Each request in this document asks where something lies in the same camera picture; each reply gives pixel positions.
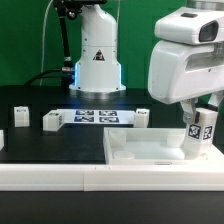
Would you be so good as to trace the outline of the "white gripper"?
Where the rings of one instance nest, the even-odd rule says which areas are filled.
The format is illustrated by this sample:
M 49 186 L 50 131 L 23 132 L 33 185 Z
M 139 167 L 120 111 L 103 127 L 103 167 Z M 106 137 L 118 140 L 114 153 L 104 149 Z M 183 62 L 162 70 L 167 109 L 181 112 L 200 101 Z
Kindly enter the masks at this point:
M 216 54 L 214 47 L 214 44 L 190 46 L 159 41 L 152 51 L 149 93 L 165 104 L 181 101 L 186 124 L 199 121 L 196 97 L 212 93 L 208 105 L 213 111 L 224 100 L 221 91 L 224 90 L 224 55 Z

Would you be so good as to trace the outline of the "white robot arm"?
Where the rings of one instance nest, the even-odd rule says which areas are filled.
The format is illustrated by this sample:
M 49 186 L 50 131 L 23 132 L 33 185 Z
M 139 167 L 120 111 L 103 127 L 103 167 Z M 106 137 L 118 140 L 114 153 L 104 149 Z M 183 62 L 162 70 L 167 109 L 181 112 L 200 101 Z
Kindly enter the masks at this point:
M 117 61 L 116 21 L 98 5 L 82 12 L 82 54 L 70 90 L 89 97 L 123 91 Z M 183 120 L 196 123 L 195 103 L 209 94 L 217 106 L 224 93 L 224 0 L 187 0 L 159 19 L 151 53 L 148 91 L 165 103 L 179 102 Z

